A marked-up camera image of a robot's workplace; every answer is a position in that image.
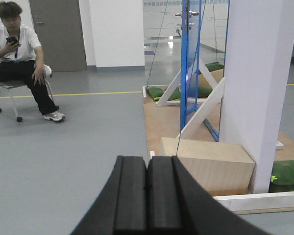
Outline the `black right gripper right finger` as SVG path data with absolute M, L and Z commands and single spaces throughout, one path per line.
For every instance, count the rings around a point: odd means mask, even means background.
M 150 235 L 265 235 L 196 182 L 177 157 L 153 157 L 147 169 Z

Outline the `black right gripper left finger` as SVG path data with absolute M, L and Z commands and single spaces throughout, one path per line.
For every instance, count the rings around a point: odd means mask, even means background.
M 118 156 L 100 194 L 73 235 L 145 235 L 146 165 L 142 157 Z

